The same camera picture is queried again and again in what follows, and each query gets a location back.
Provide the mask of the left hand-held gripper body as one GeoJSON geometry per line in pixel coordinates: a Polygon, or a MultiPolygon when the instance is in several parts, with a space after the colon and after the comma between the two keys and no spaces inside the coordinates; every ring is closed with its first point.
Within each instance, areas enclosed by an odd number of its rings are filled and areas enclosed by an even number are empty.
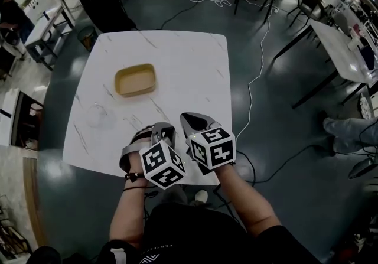
{"type": "Polygon", "coordinates": [[[127,180],[134,182],[138,178],[146,178],[157,187],[166,190],[183,179],[186,171],[181,157],[163,139],[152,142],[153,126],[149,125],[133,136],[129,145],[122,149],[119,166],[125,172],[127,180]],[[144,174],[128,173],[128,154],[131,152],[140,154],[144,174]]]}

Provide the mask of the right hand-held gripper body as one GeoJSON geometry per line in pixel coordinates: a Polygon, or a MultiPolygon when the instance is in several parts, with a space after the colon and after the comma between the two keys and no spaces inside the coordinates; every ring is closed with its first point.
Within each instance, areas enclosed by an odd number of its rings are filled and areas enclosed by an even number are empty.
{"type": "Polygon", "coordinates": [[[208,170],[236,160],[235,136],[222,127],[194,133],[187,140],[192,160],[208,170]]]}

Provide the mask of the tan rectangular tray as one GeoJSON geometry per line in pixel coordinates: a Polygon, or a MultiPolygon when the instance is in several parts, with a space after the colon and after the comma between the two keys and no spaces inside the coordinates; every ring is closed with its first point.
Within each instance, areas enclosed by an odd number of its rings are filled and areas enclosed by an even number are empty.
{"type": "Polygon", "coordinates": [[[134,97],[156,88],[156,74],[152,64],[139,64],[121,69],[114,78],[115,91],[122,97],[134,97]]]}

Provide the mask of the person's right forearm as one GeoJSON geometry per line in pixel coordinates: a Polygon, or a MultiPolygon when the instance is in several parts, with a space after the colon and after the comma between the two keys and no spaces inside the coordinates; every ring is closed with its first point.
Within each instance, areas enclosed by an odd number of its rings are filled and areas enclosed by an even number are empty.
{"type": "Polygon", "coordinates": [[[243,180],[233,166],[223,165],[216,168],[215,173],[248,233],[256,237],[281,224],[271,204],[243,180]]]}

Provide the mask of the person's left forearm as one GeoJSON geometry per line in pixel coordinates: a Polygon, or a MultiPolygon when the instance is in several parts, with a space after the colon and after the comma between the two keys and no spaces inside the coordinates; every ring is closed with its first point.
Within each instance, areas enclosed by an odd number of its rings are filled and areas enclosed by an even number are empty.
{"type": "Polygon", "coordinates": [[[148,180],[127,180],[109,230],[109,240],[121,240],[139,249],[144,232],[144,198],[148,180]]]}

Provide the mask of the person's left hand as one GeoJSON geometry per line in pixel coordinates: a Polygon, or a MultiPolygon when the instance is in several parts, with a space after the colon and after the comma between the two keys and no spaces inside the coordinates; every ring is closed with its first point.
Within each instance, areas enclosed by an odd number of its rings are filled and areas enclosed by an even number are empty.
{"type": "Polygon", "coordinates": [[[128,173],[144,174],[141,157],[138,152],[129,153],[128,159],[130,166],[128,173]]]}

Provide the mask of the white marble table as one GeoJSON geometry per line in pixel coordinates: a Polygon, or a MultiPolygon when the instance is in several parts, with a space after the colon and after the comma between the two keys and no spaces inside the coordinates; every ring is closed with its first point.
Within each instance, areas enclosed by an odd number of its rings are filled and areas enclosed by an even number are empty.
{"type": "Polygon", "coordinates": [[[214,173],[203,175],[187,155],[180,114],[208,115],[226,130],[232,128],[229,58],[223,35],[186,31],[129,31],[98,37],[82,72],[73,100],[63,148],[66,164],[123,177],[122,149],[134,134],[157,122],[175,127],[175,150],[185,163],[187,185],[217,185],[214,173]],[[152,64],[154,91],[122,97],[115,91],[117,71],[152,64]],[[86,112],[99,103],[112,109],[111,129],[91,128],[86,112]]]}

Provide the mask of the person's black shirt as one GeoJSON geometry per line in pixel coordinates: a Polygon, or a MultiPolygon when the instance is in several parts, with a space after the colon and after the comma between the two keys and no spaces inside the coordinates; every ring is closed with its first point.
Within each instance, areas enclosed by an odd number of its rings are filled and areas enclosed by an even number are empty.
{"type": "Polygon", "coordinates": [[[177,203],[156,206],[142,245],[106,243],[96,264],[320,264],[284,226],[252,237],[230,216],[177,203]]]}

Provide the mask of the mesh waste bin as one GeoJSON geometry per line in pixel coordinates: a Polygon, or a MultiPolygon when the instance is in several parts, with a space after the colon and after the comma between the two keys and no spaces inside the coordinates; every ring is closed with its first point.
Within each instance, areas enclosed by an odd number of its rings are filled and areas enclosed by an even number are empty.
{"type": "Polygon", "coordinates": [[[95,27],[90,25],[90,26],[86,26],[82,28],[79,31],[77,38],[81,42],[81,44],[84,46],[84,48],[88,52],[91,52],[98,38],[98,34],[95,27]]]}

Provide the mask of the wooden plank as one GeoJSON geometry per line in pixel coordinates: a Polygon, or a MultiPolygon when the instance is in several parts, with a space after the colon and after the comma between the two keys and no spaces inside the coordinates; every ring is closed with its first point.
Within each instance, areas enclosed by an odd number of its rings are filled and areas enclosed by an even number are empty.
{"type": "Polygon", "coordinates": [[[23,180],[25,200],[30,218],[31,228],[37,246],[47,246],[48,240],[41,223],[41,210],[37,185],[37,159],[23,157],[23,180]]]}

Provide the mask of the dark open cabinet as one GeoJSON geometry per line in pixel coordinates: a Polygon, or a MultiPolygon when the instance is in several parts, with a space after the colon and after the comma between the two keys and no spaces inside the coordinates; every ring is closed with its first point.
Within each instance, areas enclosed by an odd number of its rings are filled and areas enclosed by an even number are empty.
{"type": "Polygon", "coordinates": [[[39,150],[40,128],[44,105],[24,92],[19,92],[12,114],[10,145],[31,151],[39,150]]]}

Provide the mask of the white table with slender legs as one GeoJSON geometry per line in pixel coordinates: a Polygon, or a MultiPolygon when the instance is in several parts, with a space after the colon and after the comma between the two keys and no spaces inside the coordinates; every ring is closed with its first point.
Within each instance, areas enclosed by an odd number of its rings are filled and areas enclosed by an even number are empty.
{"type": "Polygon", "coordinates": [[[321,83],[315,86],[310,92],[303,96],[299,101],[292,105],[293,109],[298,108],[310,98],[314,97],[321,89],[329,84],[333,79],[340,76],[343,79],[360,83],[372,83],[375,79],[373,72],[369,70],[363,55],[362,50],[358,47],[351,50],[348,45],[352,39],[342,34],[337,29],[323,24],[318,21],[310,21],[309,27],[304,29],[292,41],[290,41],[283,49],[275,55],[275,59],[285,54],[296,43],[304,38],[309,32],[315,32],[321,44],[324,46],[329,58],[333,62],[335,71],[326,77],[321,83]]]}

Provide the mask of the dark chair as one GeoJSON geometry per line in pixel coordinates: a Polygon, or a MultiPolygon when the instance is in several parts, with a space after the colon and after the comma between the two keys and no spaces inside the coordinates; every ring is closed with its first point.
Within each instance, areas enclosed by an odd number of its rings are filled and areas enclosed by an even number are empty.
{"type": "Polygon", "coordinates": [[[307,17],[305,25],[307,25],[310,19],[320,21],[327,16],[327,12],[321,3],[321,0],[297,0],[296,7],[288,12],[287,15],[290,15],[296,10],[298,10],[298,13],[292,20],[289,27],[294,24],[299,15],[305,15],[307,17]]]}

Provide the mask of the long white table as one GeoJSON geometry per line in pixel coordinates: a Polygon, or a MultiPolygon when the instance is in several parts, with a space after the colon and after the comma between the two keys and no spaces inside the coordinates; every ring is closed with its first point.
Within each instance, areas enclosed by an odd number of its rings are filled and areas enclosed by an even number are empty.
{"type": "Polygon", "coordinates": [[[36,63],[53,70],[66,37],[73,30],[74,24],[61,5],[37,21],[25,42],[28,54],[36,63]]]}

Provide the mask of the small white work table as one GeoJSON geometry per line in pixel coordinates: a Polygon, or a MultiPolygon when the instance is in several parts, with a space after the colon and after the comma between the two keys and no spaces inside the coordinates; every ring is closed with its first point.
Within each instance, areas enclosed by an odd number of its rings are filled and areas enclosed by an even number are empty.
{"type": "Polygon", "coordinates": [[[76,21],[83,11],[80,0],[60,0],[65,16],[68,19],[70,28],[74,28],[76,21]]]}

